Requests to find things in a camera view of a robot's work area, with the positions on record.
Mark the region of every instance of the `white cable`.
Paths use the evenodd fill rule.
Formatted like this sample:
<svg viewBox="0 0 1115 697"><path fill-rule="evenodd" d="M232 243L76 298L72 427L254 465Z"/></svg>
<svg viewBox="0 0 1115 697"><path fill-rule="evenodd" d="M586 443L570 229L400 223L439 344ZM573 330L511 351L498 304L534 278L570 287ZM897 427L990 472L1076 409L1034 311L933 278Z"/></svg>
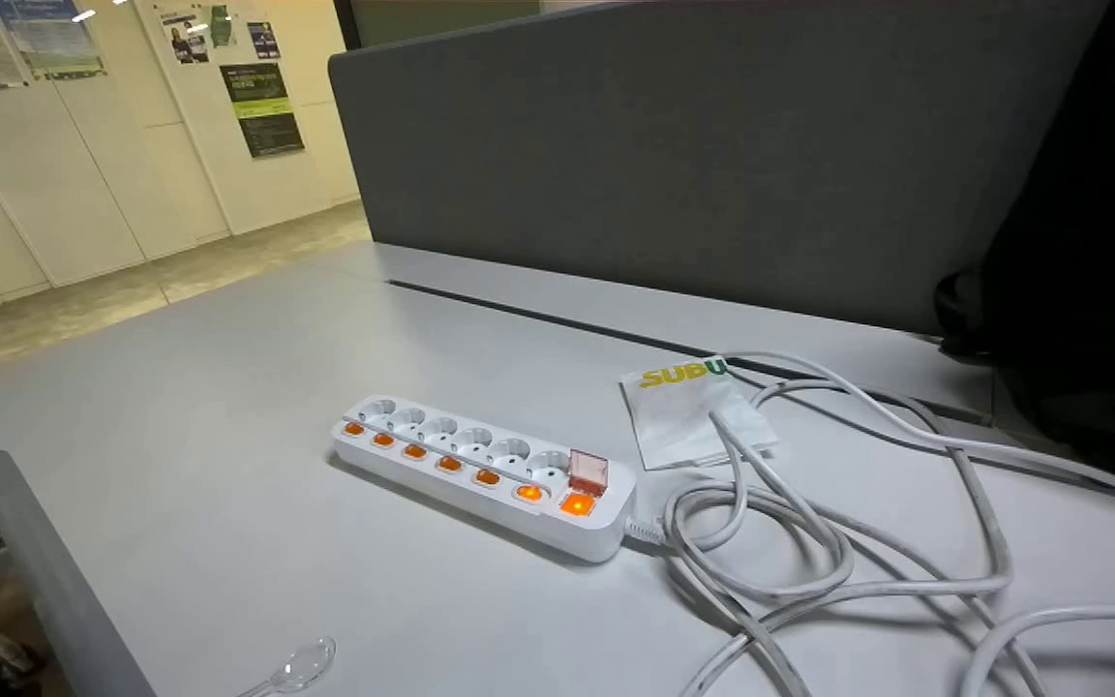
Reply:
<svg viewBox="0 0 1115 697"><path fill-rule="evenodd" d="M867 403L874 414L881 414L886 423L896 423L897 429L906 429L906 433L917 436L917 442L933 442L933 443L945 443L945 447L966 447L966 454L1016 455L1016 459L1022 459L1022 468L1074 472L1074 476L1080 476L1080 480L1097 480L1097 482L1105 482L1105 489L1115 489L1115 476L1112 476L1112 472L1093 468L1093 465L1080 465L1080 459L1067 459L1067 455L1054 455L1054 454L1037 454L1037 447L1019 447L1019 443L1003 443L1003 442L926 433L926 429L908 427L906 419L897 419L896 409L886 409L881 403L874 403L862 387L856 387L852 380L843 380L840 370L834 370L834 366L826 366L826 362L817 362L817 358L787 357L787 351L764 351L764 349L741 349L741 351L720 351L720 357L728 357L728 358L735 358L735 357L764 357L764 358L803 362L803 366L821 370L826 380L840 383L848 394L856 394L858 403Z"/></svg>
<svg viewBox="0 0 1115 697"><path fill-rule="evenodd" d="M795 527L809 530L812 536L834 536L834 534L835 534L835 530L821 520L821 513L830 513L830 511L812 511L803 494L795 494L795 493L757 459L757 454L746 447L746 443L720 423L720 414L712 414L712 427L715 427L715 433L728 442L733 459L735 459L735 494L733 494L733 500L735 500L735 511L743 511L743 500L741 500L741 494L743 494L741 454L746 454L746 459L755 465L755 472L757 472L770 489L778 489L778 493L787 493L791 500L796 500L796 508L795 508L791 500L751 494L751 508L755 508L755 511L766 511L766 513L774 513L778 524L795 524ZM926 597L963 597L963 601L970 604L970 611L974 611L985 622L990 622L990 611L987 611L987 604L974 601L974 591L994 591L994 587L1003 587L1003 584L1012 582L1012 552L1008 552L1008 543L1003 543L1003 534L1000 534L994 511L990 511L990 504L987 504L987 494L985 494L970 465L966 465L963 455L956 455L956 465L960 465L960 476L963 476L963 482L966 482L970 508L974 508L974 513L979 513L979 527L985 527L985 536L987 536L987 549L990 549L990 569L994 569L994 574L985 575L985 582L947 582L947 575L945 575L945 582L928 582L928 584L926 584L926 582L896 582L896 584L852 584L852 587L848 587L843 575L840 575L840 582L835 582L835 584L840 584L835 591L830 587L830 591L812 591L812 597L764 597L764 601L782 601L782 606L778 606L774 615L766 615L764 622L755 622L755 619L743 619L741 611L728 611L728 606L723 606L723 591L743 591L741 582L707 575L707 569L690 569L685 557L677 557L675 569L681 569L690 591L706 597L707 606L715 606L728 622L741 622L741 625L743 625L743 622L755 622L751 644L746 644L746 635L735 635L723 650L715 650L715 653L706 662L706 668L690 682L685 693L706 693L706 689L733 664L733 658L743 653L746 646L755 646L755 650L764 653L764 662L766 662L766 668L774 672L774 682L782 685L782 693L804 693L803 678L795 672L791 658L787 658L782 646L770 638L770 632L774 632L774 625L787 625L787 622L795 622L795 619L803 619L803 615L809 615L809 611L821 611L821 606L834 606L834 604L843 604L843 601L858 601L858 597L917 597L917 601L926 601ZM728 504L728 493L715 489L715 482L695 482L695 489L675 494L675 504L665 508L665 530L677 530L677 543L681 543L681 536L685 536L681 520L694 513L695 508L715 508L715 504ZM928 569L933 575L939 575L938 564L928 564L928 562L926 562L920 552L912 552L906 543L896 543L896 536L886 536L881 530L872 530L872 527L862 527L862 524L858 524L858 534L874 534L881 545L896 545L897 552L912 557L920 569ZM886 564L877 552L872 552L872 549L862 549L862 545L858 545L858 552L874 557L886 574L902 575L902 574L897 574L896 564ZM1026 658L1026 653L1016 653L1016 658L1019 658L1019 664L1022 664L1026 685L1030 685L1034 693L1040 693L1030 658Z"/></svg>
<svg viewBox="0 0 1115 697"><path fill-rule="evenodd" d="M862 423L848 423L848 427L856 427L862 433L874 433L881 442L897 442L897 443L908 443L908 447L951 455L956 472L960 472L960 480L966 489L966 500L974 508L974 520L979 520L979 530L985 530L985 543L987 543L987 557L990 557L990 574L987 575L947 575L928 557L908 549L906 543L897 543L897 536L889 536L889 534L881 534L881 530L874 530L867 524L856 524L848 513L835 513L830 508L804 504L796 493L787 489L782 476L770 472L770 465L751 443L743 443L741 433L728 429L728 423L720 414L707 414L715 433L720 433L720 442L728 443L728 455L733 455L733 489L712 482L712 480L690 482L685 493L677 493L668 500L665 520L661 520L661 530L665 530L661 536L630 530L630 536L644 543L644 545L659 545L659 549L668 545L668 569L681 582L681 591L690 601L701 601L720 619L720 625L733 632L733 638L685 685L685 697L706 693L743 650L755 650L755 658L766 664L766 672L774 678L774 685L782 693L804 697L809 689L804 689L803 672L791 664L787 650L774 644L774 632L782 632L782 625L791 625L791 622L796 622L804 615L817 615L817 611L826 611L834 604L843 604L843 601L912 597L912 601L928 604L945 619L945 625L951 625L963 644L970 644L963 635L963 625L947 622L951 615L939 604L933 604L938 597L960 597L987 625L994 625L994 615L985 604L985 597L1012 584L1012 549L1008 549L1008 536L1003 536L1000 520L990 511L990 500L987 500L985 482L974 480L970 459L1022 468L1022 472L1037 472L1037 476L1054 476L1054 480L1076 480L1076 482L1087 480L1087 482L1099 482L1099 489L1115 493L1115 476L1112 472L1087 468L1087 465L1067 459L1067 455L1019 447L1019 443L945 436L945 433L938 433L938 423L933 423L933 414L926 406L906 403L906 400L889 400L889 403L912 409L917 423L926 423L933 429L933 433L926 433L926 429L908 427L906 419L897 419L896 409L886 409L862 387L856 387L852 380L835 374L834 366L826 366L817 358L782 357L782 351L723 351L723 357L791 358L791 362L803 362L803 366L826 374L826 380L796 380L796 383L764 387L755 406L764 406L766 400L782 394L782 400L791 400L796 406L809 406L809 409L821 409L821 414L830 414L835 423L848 423L848 419L840 419L840 414L834 414L826 406L812 406L812 403L791 394L791 392L817 392L817 387L848 392L852 400L867 403L874 414L881 414L906 436L889 436L889 433L872 429ZM743 455L746 455L746 465L757 472L757 480L774 494L764 494L764 493L746 489ZM690 520L695 511L707 511L707 508L733 508L733 511L712 534L694 536L690 534ZM778 520L782 527L804 530L812 543L821 543L830 549L834 569L826 575L804 582L804 584L755 587L751 582L712 564L706 552L723 545L743 527L746 508ZM897 564L889 564L881 552L874 552L858 536L848 536L840 527L848 527L848 530L856 530L856 534L862 534L862 536L908 557L917 569L928 574L928 582L906 575ZM862 552L867 562L886 569L896 582L848 584L856 552ZM766 604L770 611L755 615L741 597L755 601L755 604ZM1034 622L1026 622L1026 625L1058 622L1058 619L1099 619L1097 611L1115 611L1115 606L1058 606L1054 615L1037 611ZM1012 646L1012 638L1019 632L1008 632L1008 625L990 632L990 638L974 650L974 662L970 662L966 682L963 682L963 697L970 697L970 693L979 693L987 685L987 672L990 672L990 664L994 664L994 658L1003 650L1016 653L1030 693L1040 693L1034 662L1026 658L1026 650Z"/></svg>
<svg viewBox="0 0 1115 697"><path fill-rule="evenodd" d="M1115 604L1074 604L1074 606L1040 606L1030 615L1016 615L1000 622L974 650L966 672L960 678L960 697L979 697L987 685L987 672L1003 646L1012 646L1022 632L1045 625L1045 622L1085 622L1085 619L1115 619Z"/></svg>

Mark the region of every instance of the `orange switch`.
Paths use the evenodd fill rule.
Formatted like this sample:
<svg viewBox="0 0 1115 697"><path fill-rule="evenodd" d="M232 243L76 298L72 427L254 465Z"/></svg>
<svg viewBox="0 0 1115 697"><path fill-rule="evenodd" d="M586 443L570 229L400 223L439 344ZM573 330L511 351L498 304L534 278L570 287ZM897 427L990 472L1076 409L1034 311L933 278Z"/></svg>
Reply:
<svg viewBox="0 0 1115 697"><path fill-rule="evenodd" d="M539 500L547 500L547 489L521 482L515 494L539 504Z"/></svg>
<svg viewBox="0 0 1115 697"><path fill-rule="evenodd" d="M596 508L596 494L586 494L586 493L570 493L560 500L560 511L570 511L570 513L594 513L594 508Z"/></svg>
<svg viewBox="0 0 1115 697"><path fill-rule="evenodd" d="M462 472L466 465L458 455L440 455L439 468Z"/></svg>

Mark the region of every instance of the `tangled cable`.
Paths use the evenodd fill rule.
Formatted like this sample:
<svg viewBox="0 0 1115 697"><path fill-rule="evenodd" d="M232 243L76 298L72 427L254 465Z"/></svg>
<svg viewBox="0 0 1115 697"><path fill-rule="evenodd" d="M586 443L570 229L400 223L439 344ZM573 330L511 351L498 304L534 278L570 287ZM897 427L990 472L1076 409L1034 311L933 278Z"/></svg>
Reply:
<svg viewBox="0 0 1115 697"><path fill-rule="evenodd" d="M787 358L787 362L796 362L796 366L817 374L817 380L791 380L791 383L774 383L774 387L755 383L757 406L770 400L787 400L787 403L796 403L812 414L826 414L826 419L835 419L852 429L862 429L872 436L881 436L881 442L896 442L906 447L920 447L920 454L945 454L951 459L966 500L970 500L990 569L985 575L951 575L938 562L928 562L920 549L906 545L902 536L896 536L872 524L858 524L843 511L830 511L830 508L809 504L770 468L770 454L751 447L728 427L728 419L720 409L712 409L707 419L712 419L712 427L728 447L733 482L695 480L665 504L661 534L644 530L644 527L630 530L634 545L665 552L681 601L690 601L715 625L733 632L733 638L690 678L690 685L681 689L685 697L707 693L712 682L743 653L755 653L755 662L766 668L766 678L787 697L804 697L809 685L803 682L796 664L787 658L778 632L796 622L796 619L821 615L834 604L867 601L867 597L920 601L933 615L939 615L939 625L947 625L963 646L974 650L974 658L963 672L960 697L985 693L987 672L994 668L994 658L1003 650L1019 664L1026 689L1034 697L1040 697L1045 689L1040 689L1037 664L1026 658L1026 650L1016 646L1016 635L1026 625L1037 625L1037 622L1115 615L1115 606L1048 606L1037 615L1019 615L1012 622L994 619L994 611L987 606L987 597L1003 591L1012 584L1016 569L1012 569L1008 534L994 520L994 508L990 508L979 476L974 476L974 465L1022 468L1034 476L1054 476L1054 480L1093 482L1093 489L1115 493L1112 472L1087 468L1080 459L1034 454L1034 447L1000 443L1000 442L945 436L938 429L938 419L920 403L886 394L896 406L908 409L926 427L926 429L917 429L902 414L896 414L889 406L872 400L862 387L856 387L852 380L843 380L834 366L812 362L812 358L796 358L796 357L782 357L782 351L723 351L723 357L728 358L735 358L735 357ZM840 414L803 400L803 392L843 392L843 394L867 403L881 419L886 429L840 419ZM694 534L694 520L701 511L715 511L715 508L728 508L728 520L707 534ZM826 549L826 569L809 582L766 587L766 584L751 584L746 575L741 575L723 564L712 564L707 552L741 534L746 511L757 511L757 513L804 534L809 543L817 543ZM877 564L889 582L852 582L856 562ZM939 597L966 604L966 611L987 625L987 638L979 644L947 606L939 606L938 604Z"/></svg>

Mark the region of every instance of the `gray desk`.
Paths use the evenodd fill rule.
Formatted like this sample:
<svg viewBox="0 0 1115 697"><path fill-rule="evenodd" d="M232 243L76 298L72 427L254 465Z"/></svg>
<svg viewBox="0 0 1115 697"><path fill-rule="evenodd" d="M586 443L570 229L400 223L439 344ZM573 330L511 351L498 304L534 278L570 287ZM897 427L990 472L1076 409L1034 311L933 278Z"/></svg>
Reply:
<svg viewBox="0 0 1115 697"><path fill-rule="evenodd" d="M0 504L15 500L2 527L76 693L237 693L332 635L341 653L313 697L655 697L720 646L655 557L557 564L320 459L328 423L372 392L634 459L614 374L675 357L388 278L619 332L774 344L872 387L990 409L985 370L906 332L372 243L297 264L0 366L0 447L21 465L0 468ZM803 493L956 574L985 569L945 459L787 406L770 419ZM1115 500L985 480L1019 552L1008 611L1115 601ZM766 524L733 552L757 575L795 569ZM908 619L926 615L902 601L856 604L782 644L817 693L947 693L963 650ZM1030 646L1054 658L1054 693L1115 693L1115 622ZM715 689L757 693L764 678L743 662Z"/></svg>

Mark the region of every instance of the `red switch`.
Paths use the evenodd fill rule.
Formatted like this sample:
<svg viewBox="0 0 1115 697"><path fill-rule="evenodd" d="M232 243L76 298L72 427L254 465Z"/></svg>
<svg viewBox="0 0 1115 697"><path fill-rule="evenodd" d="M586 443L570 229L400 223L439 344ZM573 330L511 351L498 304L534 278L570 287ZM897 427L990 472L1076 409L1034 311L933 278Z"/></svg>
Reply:
<svg viewBox="0 0 1115 697"><path fill-rule="evenodd" d="M609 459L573 447L573 454L570 454L570 489L588 493L588 494L604 494L604 489L609 489Z"/></svg>

